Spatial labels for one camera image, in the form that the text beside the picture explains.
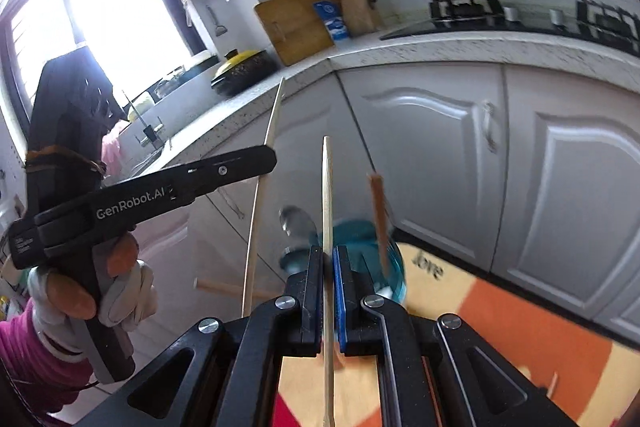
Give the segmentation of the pink sleeve forearm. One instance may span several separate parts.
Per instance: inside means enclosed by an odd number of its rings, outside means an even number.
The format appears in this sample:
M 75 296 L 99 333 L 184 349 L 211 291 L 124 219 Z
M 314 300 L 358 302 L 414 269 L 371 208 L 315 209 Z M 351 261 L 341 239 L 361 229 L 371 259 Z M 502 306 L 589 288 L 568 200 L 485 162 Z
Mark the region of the pink sleeve forearm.
M 76 401 L 92 367 L 87 360 L 67 362 L 52 355 L 37 335 L 33 313 L 29 299 L 22 314 L 1 322 L 1 360 L 32 413 L 46 426 L 67 426 L 53 414 Z

